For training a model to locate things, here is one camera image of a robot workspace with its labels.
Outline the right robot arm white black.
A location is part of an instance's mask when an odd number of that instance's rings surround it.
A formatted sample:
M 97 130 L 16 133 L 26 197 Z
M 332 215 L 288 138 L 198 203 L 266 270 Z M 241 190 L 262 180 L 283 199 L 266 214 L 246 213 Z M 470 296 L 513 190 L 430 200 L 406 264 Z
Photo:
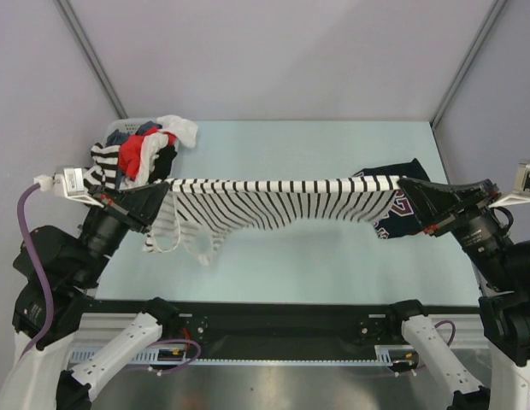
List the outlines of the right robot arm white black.
M 481 296 L 479 315 L 492 360 L 492 383 L 474 377 L 441 340 L 417 300 L 389 307 L 386 334 L 407 342 L 450 397 L 451 409 L 530 409 L 530 240 L 514 243 L 509 230 L 513 196 L 489 179 L 475 184 L 398 182 L 423 231 L 450 233 L 478 269 L 492 296 Z

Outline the navy tank top red trim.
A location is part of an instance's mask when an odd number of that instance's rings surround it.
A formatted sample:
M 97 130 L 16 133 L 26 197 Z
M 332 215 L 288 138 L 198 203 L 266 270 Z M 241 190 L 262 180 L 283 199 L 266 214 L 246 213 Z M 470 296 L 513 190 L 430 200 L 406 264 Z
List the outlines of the navy tank top red trim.
M 416 158 L 410 162 L 363 168 L 356 172 L 354 177 L 372 175 L 394 175 L 425 181 L 430 180 L 422 164 Z M 373 227 L 379 239 L 413 236 L 421 231 L 415 212 L 401 190 L 395 193 L 394 202 L 389 211 L 380 220 L 377 220 Z

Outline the thin striped white tank top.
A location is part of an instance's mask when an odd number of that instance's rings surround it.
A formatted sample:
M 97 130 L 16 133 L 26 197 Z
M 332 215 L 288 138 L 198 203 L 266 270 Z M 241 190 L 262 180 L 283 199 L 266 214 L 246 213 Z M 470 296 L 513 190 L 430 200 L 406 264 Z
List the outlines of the thin striped white tank top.
M 143 250 L 159 254 L 182 246 L 208 265 L 227 237 L 243 229 L 273 231 L 299 220 L 374 223 L 392 207 L 399 180 L 171 179 Z

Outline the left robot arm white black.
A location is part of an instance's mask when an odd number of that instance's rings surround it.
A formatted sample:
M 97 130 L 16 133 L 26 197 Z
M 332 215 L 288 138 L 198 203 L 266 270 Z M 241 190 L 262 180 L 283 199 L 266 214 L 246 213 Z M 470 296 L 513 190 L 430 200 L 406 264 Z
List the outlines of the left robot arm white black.
M 91 188 L 92 205 L 78 237 L 52 225 L 28 228 L 29 196 L 51 186 L 50 177 L 35 179 L 16 207 L 22 244 L 13 267 L 27 283 L 15 302 L 17 358 L 0 391 L 0 409 L 89 409 L 130 359 L 153 343 L 175 339 L 182 327 L 178 309 L 155 297 L 89 362 L 67 368 L 68 351 L 92 301 L 86 291 L 97 286 L 129 231 L 150 230 L 170 185 Z

